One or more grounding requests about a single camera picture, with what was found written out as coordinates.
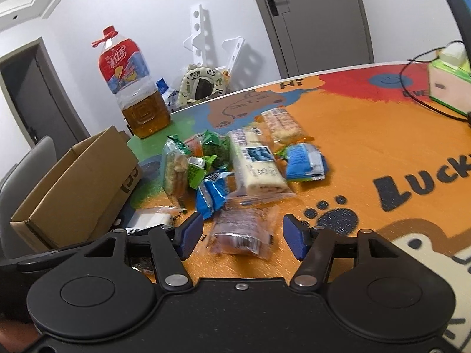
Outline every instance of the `paw print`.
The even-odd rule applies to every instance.
[[[344,206],[347,204],[347,198],[342,195],[335,197],[335,202]],[[321,200],[316,205],[317,210],[326,211],[329,208],[329,203]],[[316,228],[328,228],[337,232],[339,235],[346,236],[352,233],[358,225],[358,215],[349,208],[333,208],[324,212],[320,217],[317,217],[318,212],[315,208],[308,208],[304,211],[304,216],[308,219],[316,219]]]

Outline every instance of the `white bracket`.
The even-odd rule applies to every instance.
[[[216,70],[224,71],[227,70],[229,75],[231,74],[232,70],[234,69],[234,65],[237,62],[237,58],[239,58],[240,50],[242,49],[242,45],[246,39],[242,37],[236,37],[234,39],[225,40],[222,42],[222,48],[228,52],[229,59],[225,66],[221,66],[220,68],[216,68]]]
[[[183,46],[193,53],[196,66],[206,66],[206,48],[204,40],[203,7],[201,4],[190,8],[191,36],[183,41]]]

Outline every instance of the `blue gripper pad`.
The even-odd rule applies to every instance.
[[[302,224],[293,214],[286,214],[283,218],[283,236],[294,257],[302,261],[312,244],[309,243],[309,227]]]
[[[188,259],[195,249],[196,244],[198,244],[203,234],[203,222],[203,215],[197,213],[196,218],[192,220],[190,217],[180,227],[176,228],[175,232],[181,232],[181,243],[175,250],[181,260]]]

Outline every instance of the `door handle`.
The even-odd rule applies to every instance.
[[[278,9],[276,8],[275,0],[267,0],[268,8],[270,8],[273,17],[279,16]]]
[[[36,130],[33,129],[32,127],[29,127],[27,129],[27,132],[29,133],[32,141],[34,142],[34,144],[38,144],[39,142],[39,139],[38,139],[38,133],[36,133]]]

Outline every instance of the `door frame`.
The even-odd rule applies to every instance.
[[[267,29],[268,38],[270,39],[271,47],[273,48],[273,53],[275,54],[275,60],[278,65],[278,69],[280,71],[281,79],[289,78],[288,75],[288,68],[286,67],[286,62],[284,60],[283,51],[281,49],[281,45],[278,39],[278,35],[276,34],[275,26],[273,24],[273,20],[271,18],[270,10],[267,6],[266,0],[255,0],[258,5],[258,10],[260,10],[260,14],[262,16],[263,23],[265,24],[265,28]],[[360,13],[363,19],[363,27],[364,33],[366,35],[366,45],[368,47],[368,57],[370,59],[370,63],[374,63],[374,54],[373,54],[373,45],[371,43],[371,34],[370,28],[368,25],[368,18],[366,16],[366,11],[364,9],[363,0],[358,0],[360,6]]]
[[[284,60],[283,51],[281,50],[281,45],[278,40],[278,35],[276,34],[275,26],[273,20],[271,19],[271,13],[268,10],[266,0],[255,0],[258,5],[258,10],[262,16],[263,23],[267,29],[268,38],[270,40],[271,47],[273,49],[273,54],[275,55],[276,64],[278,65],[278,70],[280,71],[281,79],[289,78],[288,68],[286,67],[286,62]]]
[[[55,84],[56,86],[51,86],[48,85],[48,88],[51,90],[55,90],[51,94],[51,98],[54,100],[57,108],[59,109],[60,113],[62,114],[62,117],[64,118],[65,122],[70,128],[70,131],[74,135],[75,139],[77,142],[87,139],[90,137],[89,132],[87,131],[86,127],[83,125],[82,120],[79,118],[77,112],[75,111],[75,108],[73,107],[72,103],[69,100],[69,97],[67,96],[67,93],[65,92],[64,87],[62,86],[62,83],[59,79],[59,76],[56,73],[56,70],[54,69],[54,66],[52,64],[52,61],[49,57],[49,54],[47,52],[46,46],[44,45],[44,41],[42,37],[39,37],[38,39],[23,45],[20,48],[17,48],[10,53],[4,55],[3,57],[0,57],[0,65],[12,57],[15,57],[16,55],[22,53],[25,50],[31,49],[37,47],[37,54],[39,55],[41,60],[38,60],[38,63],[44,67],[44,69],[41,70],[44,78],[44,82],[46,85],[48,85],[46,80],[50,80],[52,84]],[[6,103],[8,107],[10,108],[11,113],[13,114],[13,118],[15,118],[16,124],[20,128],[23,136],[25,137],[26,141],[31,147],[35,146],[35,143],[31,136],[29,135],[26,126],[24,125],[20,115],[18,114],[18,111],[16,110],[16,107],[13,103],[13,100],[10,97],[10,94],[8,92],[8,89],[6,88],[5,81],[3,80],[3,75],[0,72],[0,90],[3,93]]]

